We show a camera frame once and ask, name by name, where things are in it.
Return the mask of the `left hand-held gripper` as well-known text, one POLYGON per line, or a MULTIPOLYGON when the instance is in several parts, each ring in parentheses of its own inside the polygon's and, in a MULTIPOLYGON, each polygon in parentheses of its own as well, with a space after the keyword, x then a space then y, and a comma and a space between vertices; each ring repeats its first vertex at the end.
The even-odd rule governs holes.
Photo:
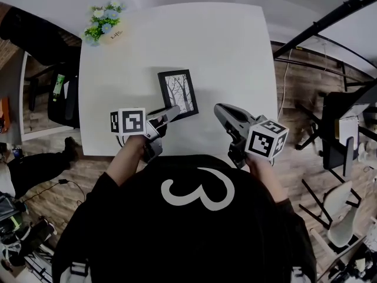
POLYGON ((179 114, 179 106, 156 109, 148 114, 144 108, 121 108, 110 113, 111 132, 121 147, 125 145, 126 136, 143 136, 143 161, 150 163, 163 152, 162 138, 167 124, 179 114))

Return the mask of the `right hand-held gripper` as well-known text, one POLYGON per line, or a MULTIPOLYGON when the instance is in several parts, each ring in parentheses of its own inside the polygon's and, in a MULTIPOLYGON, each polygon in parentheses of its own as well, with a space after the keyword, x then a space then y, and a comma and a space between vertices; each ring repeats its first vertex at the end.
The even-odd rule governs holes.
POLYGON ((239 169, 247 157, 273 160, 286 143, 289 129, 265 116, 255 119, 246 110, 224 103, 214 106, 214 114, 232 137, 228 156, 239 169))

